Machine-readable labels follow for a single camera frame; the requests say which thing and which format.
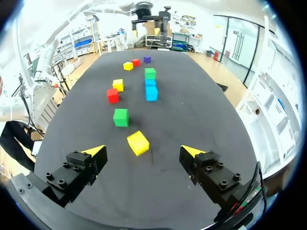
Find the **red cube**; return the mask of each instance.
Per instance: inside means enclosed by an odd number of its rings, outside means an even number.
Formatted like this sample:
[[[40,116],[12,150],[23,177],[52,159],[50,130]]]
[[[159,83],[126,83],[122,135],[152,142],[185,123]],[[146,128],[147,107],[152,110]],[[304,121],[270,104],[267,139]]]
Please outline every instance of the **red cube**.
[[[133,67],[141,66],[141,61],[139,59],[133,59],[132,63],[133,63]]]
[[[119,95],[117,89],[110,89],[107,91],[106,94],[110,104],[119,102]]]

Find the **cable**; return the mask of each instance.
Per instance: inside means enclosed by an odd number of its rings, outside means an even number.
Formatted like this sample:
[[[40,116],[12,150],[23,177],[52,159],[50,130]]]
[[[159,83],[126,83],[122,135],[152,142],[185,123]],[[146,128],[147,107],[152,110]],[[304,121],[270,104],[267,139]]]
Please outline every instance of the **cable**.
[[[47,82],[46,80],[35,80],[34,82]],[[57,89],[57,88],[59,88],[60,90],[63,90],[64,92],[66,92],[66,93],[68,93],[69,91],[68,90],[66,90],[65,88],[63,88],[63,87],[61,87],[61,86],[58,86],[58,87],[55,87],[55,86],[51,86],[52,88],[55,88],[55,89]]]
[[[29,123],[30,123],[30,121],[31,121],[31,122],[32,122],[32,125],[33,125],[33,127],[34,127],[34,129],[35,129],[42,137],[45,137],[44,134],[43,134],[38,128],[36,128],[36,126],[34,125],[34,122],[33,122],[32,117],[31,117],[31,115],[30,115],[29,106],[28,106],[27,101],[25,100],[24,96],[23,96],[23,95],[20,95],[20,97],[21,97],[22,101],[24,102],[25,109],[27,110],[27,113],[28,113],[28,116],[29,116]]]
[[[237,209],[243,204],[243,202],[246,200],[246,198],[250,194],[251,190],[253,189],[253,187],[255,185],[256,178],[257,178],[257,174],[259,172],[259,168],[260,168],[260,161],[257,162],[256,167],[255,167],[255,171],[254,171],[254,175],[251,179],[251,182],[250,182],[246,192],[243,194],[242,198],[238,202],[238,204],[233,209],[231,209],[223,219],[221,219],[218,222],[211,225],[209,228],[207,228],[207,230],[213,230],[213,229],[221,226],[223,223],[225,223],[230,217],[232,217],[235,214]]]
[[[261,190],[262,190],[262,196],[263,196],[263,203],[264,203],[262,215],[264,215],[265,211],[267,210],[267,198],[265,197],[265,193],[264,193],[264,182],[263,182],[263,178],[262,178],[262,169],[261,169],[261,165],[260,165],[260,167],[259,167],[259,176],[260,176],[260,184],[261,184]]]

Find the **trash can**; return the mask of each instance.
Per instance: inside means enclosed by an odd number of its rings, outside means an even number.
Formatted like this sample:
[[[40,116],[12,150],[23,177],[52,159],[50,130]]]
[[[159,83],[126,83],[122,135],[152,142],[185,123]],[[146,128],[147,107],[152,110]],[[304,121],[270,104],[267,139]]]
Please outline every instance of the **trash can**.
[[[207,50],[206,56],[207,56],[207,57],[211,57],[211,55],[212,55],[211,50]]]

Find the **floor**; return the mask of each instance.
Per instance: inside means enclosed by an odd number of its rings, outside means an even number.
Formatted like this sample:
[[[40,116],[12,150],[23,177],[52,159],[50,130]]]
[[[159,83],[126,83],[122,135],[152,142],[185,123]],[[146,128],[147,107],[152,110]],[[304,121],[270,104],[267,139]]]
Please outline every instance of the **floor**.
[[[212,57],[191,52],[188,52],[187,55],[198,63],[216,83],[228,86],[225,95],[233,107],[236,107],[247,90],[240,80],[224,65],[214,61]],[[70,88],[73,87],[84,72],[99,58],[99,55],[89,54],[83,55],[80,58],[82,62],[81,65],[75,69],[72,74],[66,77]],[[56,103],[60,104],[63,101],[63,95],[57,91],[54,95],[54,100]],[[41,139],[41,137],[39,134],[33,133],[32,139]],[[25,152],[35,161],[35,159],[31,156],[30,150],[25,149]],[[2,171],[2,173],[5,174],[5,177],[8,178],[20,173],[29,173],[27,169],[19,165],[14,159],[5,153],[3,149],[0,149],[0,166],[0,172]]]
[[[246,68],[245,66],[239,65],[237,63],[235,63],[234,61],[232,61],[231,59],[223,56],[222,62],[221,62],[228,70],[230,70],[234,75],[236,75],[236,77],[243,82],[246,74],[248,73],[248,68]],[[249,86],[251,79],[253,78],[255,72],[254,71],[250,71],[248,73],[248,77],[247,80],[245,82],[245,84],[247,86]]]

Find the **wooden floor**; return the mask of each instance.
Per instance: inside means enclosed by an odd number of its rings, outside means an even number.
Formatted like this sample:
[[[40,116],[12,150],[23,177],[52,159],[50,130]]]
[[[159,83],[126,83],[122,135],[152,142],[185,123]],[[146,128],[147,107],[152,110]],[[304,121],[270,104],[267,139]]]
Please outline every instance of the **wooden floor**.
[[[204,54],[187,53],[196,63],[198,63],[216,82],[228,86],[225,95],[229,102],[236,107],[246,92],[245,86],[239,79],[230,72],[221,63],[214,61],[212,57],[207,57]],[[99,55],[88,54],[81,58],[81,65],[69,76],[67,76],[68,86],[71,88],[76,81],[84,74],[84,72],[99,58]],[[63,95],[57,91],[54,95],[54,100],[60,104],[63,100]],[[41,139],[37,133],[32,134],[32,139]],[[30,150],[25,149],[27,155],[30,156]],[[2,171],[9,177],[19,173],[28,174],[29,171],[12,159],[3,149],[0,149],[0,164],[5,167]]]

